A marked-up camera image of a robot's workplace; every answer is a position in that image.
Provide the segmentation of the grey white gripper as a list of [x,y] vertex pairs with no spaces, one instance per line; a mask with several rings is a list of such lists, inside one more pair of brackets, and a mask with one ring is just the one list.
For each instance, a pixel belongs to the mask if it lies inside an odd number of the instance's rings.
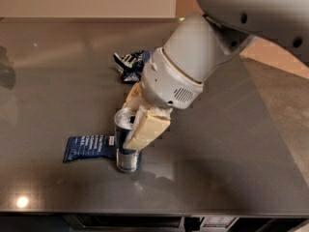
[[[181,73],[162,47],[157,48],[145,64],[141,83],[132,86],[123,104],[123,108],[138,109],[128,145],[138,151],[147,147],[170,126],[171,109],[168,107],[187,109],[203,88],[203,84]],[[143,106],[143,97],[155,107]]]

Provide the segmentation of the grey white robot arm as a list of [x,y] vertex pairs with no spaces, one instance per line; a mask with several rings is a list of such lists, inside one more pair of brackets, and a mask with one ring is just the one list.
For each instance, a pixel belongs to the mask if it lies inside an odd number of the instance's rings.
[[254,36],[309,63],[309,0],[197,0],[191,14],[146,63],[125,106],[137,112],[124,142],[142,150],[170,125],[173,109],[186,109],[219,65],[237,56]]

